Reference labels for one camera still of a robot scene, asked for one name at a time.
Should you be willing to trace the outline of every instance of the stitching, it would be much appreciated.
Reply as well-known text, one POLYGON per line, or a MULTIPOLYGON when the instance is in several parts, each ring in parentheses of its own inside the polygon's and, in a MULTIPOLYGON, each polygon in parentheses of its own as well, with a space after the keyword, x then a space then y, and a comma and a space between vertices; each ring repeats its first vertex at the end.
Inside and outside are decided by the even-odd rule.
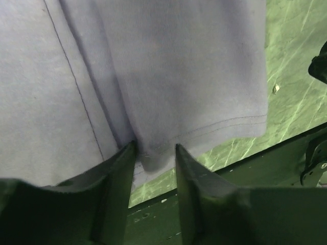
MULTIPOLYGON (((208 128, 208 127, 211 127, 211 126, 214 126, 214 125, 216 125, 216 124, 219 124, 219 123, 222 123, 222 122, 225 122, 225 121, 229 121, 229 120, 233 120, 233 119, 240 119, 240 118, 254 118, 254 117, 264 117, 264 116, 267 116, 267 114, 265 114, 265 115, 261 115, 261 116, 243 116, 243 117, 235 117, 235 118, 232 118, 232 119, 228 119, 228 120, 224 120, 224 121, 219 121, 219 122, 216 122, 216 123, 214 123, 214 124, 211 124, 211 125, 208 125, 208 126, 205 126, 205 127, 202 127, 202 128, 198 128, 198 129, 195 129, 195 130, 189 131, 189 132, 187 132, 187 133, 184 133, 184 134, 181 134, 181 135, 175 136, 175 137, 171 138, 170 140, 166 141, 165 143, 163 143, 162 145, 160 145, 160 146, 154 148, 154 150, 158 150, 158 149, 160 149, 160 148, 166 146, 167 144, 170 143, 170 141, 172 141, 172 140, 174 140, 174 139, 176 139, 176 138, 183 137, 183 136, 187 136, 187 135, 189 135, 189 134, 191 134, 191 133, 193 133, 193 132, 196 132, 196 131, 199 131, 199 130, 201 130, 201 129, 205 129, 205 128, 208 128)), ((203 135, 210 134, 210 133, 213 133, 213 132, 215 132, 215 131, 218 131, 218 130, 221 130, 221 129, 225 129, 225 128, 228 128, 228 127, 240 126, 240 125, 257 125, 257 124, 264 124, 264 123, 265 123, 265 122, 257 122, 257 123, 252 123, 252 124, 234 124, 234 125, 228 125, 228 126, 225 126, 225 127, 222 127, 222 128, 218 128, 218 129, 215 129, 215 130, 213 130, 213 131, 210 131, 210 132, 207 132, 207 133, 204 133, 204 134, 201 134, 201 135, 198 135, 198 136, 192 137, 192 138, 190 138, 189 140, 194 139, 194 138, 197 138, 197 137, 201 137, 201 136, 203 136, 203 135)))
POLYGON ((57 29, 56 29, 55 23, 54 23, 54 21, 53 21, 53 19, 52 19, 52 17, 51 17, 51 14, 50 14, 49 8, 48 8, 48 6, 47 6, 45 0, 43 0, 43 2, 44 2, 44 4, 45 4, 46 11, 48 12, 48 15, 49 15, 49 17, 50 17, 50 20, 51 20, 52 26, 53 26, 53 28, 54 28, 54 30, 55 30, 55 33, 56 33, 56 36, 57 36, 57 38, 58 38, 59 44, 60 44, 60 46, 61 46, 61 49, 62 49, 62 51, 63 51, 63 53, 64 53, 64 55, 65 55, 65 58, 66 58, 66 60, 67 60, 68 65, 69 65, 69 69, 71 70, 72 75, 73 75, 73 77, 74 77, 74 81, 75 81, 75 84, 76 84, 76 87, 77 87, 78 93, 79 93, 79 95, 80 95, 80 97, 81 97, 81 100, 82 100, 82 103, 83 103, 83 106, 84 106, 84 110, 85 110, 85 112, 86 112, 86 116, 87 116, 87 118, 88 118, 88 121, 89 121, 89 123, 90 123, 90 126, 91 126, 91 129, 92 129, 92 132, 93 132, 94 138, 95 138, 96 143, 97 143, 97 146, 98 146, 98 148, 99 148, 100 155, 101 155, 101 157, 102 157, 102 160, 104 161, 104 157, 103 157, 103 154, 102 154, 102 151, 101 151, 101 148, 100 148, 100 145, 99 145, 99 142, 98 142, 98 139, 97 139, 96 133, 95 133, 95 131, 94 131, 94 127, 93 127, 93 125, 92 125, 92 123, 91 123, 91 120, 90 120, 90 116, 89 116, 89 114, 88 114, 88 111, 86 110, 85 102, 84 102, 84 100, 83 100, 83 97, 82 97, 82 94, 81 94, 80 88, 78 87, 77 79, 76 79, 75 74, 74 74, 74 72, 73 72, 73 69, 72 69, 71 63, 69 62, 68 56, 67 56, 67 54, 66 54, 66 51, 65 51, 65 49, 64 49, 63 46, 62 46, 61 40, 60 40, 60 38, 59 38, 59 34, 58 34, 58 32, 57 32, 57 29))

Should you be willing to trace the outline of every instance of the gray t-shirt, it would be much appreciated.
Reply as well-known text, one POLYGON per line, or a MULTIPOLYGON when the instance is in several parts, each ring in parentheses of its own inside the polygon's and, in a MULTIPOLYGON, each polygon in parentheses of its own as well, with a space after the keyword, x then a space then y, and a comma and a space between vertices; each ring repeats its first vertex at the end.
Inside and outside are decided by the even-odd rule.
POLYGON ((265 0, 1 1, 0 177, 56 184, 136 139, 138 186, 176 143, 262 135, 265 17, 265 0))

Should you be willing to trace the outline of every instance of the white speck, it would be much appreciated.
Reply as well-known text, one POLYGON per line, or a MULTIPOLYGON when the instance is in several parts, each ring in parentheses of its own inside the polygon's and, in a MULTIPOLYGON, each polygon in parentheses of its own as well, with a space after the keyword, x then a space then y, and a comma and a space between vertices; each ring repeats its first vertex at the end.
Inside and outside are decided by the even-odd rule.
POLYGON ((273 94, 276 94, 276 93, 278 92, 279 89, 280 89, 280 87, 276 84, 276 85, 274 86, 274 88, 272 89, 272 93, 273 93, 273 94))

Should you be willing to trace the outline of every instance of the marble pattern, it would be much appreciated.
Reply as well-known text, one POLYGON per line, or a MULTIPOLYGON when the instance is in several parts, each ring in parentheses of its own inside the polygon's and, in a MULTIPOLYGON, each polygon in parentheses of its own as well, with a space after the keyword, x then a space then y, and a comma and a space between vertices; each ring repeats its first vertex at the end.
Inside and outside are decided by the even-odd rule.
MULTIPOLYGON (((267 0, 267 132, 225 142, 200 156, 202 164, 216 171, 327 121, 327 86, 308 74, 327 41, 326 13, 325 0, 267 0)), ((174 188, 172 169, 134 190, 130 207, 174 188)))

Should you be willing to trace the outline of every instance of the fabric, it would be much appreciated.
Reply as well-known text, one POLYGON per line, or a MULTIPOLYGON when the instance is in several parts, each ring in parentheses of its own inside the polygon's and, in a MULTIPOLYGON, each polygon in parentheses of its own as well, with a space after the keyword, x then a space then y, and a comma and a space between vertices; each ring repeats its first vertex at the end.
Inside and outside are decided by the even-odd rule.
POLYGON ((136 139, 138 186, 176 143, 198 156, 265 132, 264 0, 0 4, 2 176, 61 181, 136 139))

